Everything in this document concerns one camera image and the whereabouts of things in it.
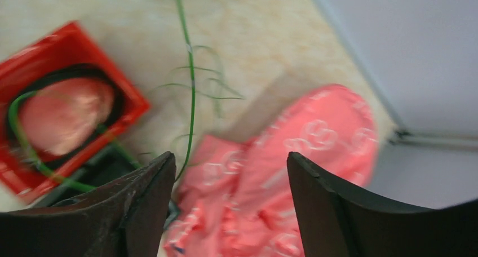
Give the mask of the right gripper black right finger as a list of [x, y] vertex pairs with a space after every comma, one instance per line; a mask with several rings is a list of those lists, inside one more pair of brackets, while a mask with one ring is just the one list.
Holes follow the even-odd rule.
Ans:
[[429, 209], [380, 196], [297, 152], [289, 183], [306, 256], [476, 256], [477, 201]]

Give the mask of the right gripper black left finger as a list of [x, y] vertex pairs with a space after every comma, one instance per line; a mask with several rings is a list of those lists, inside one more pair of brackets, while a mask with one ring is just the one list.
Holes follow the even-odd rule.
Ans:
[[1, 213], [2, 256], [156, 256], [175, 180], [165, 152], [51, 207]]

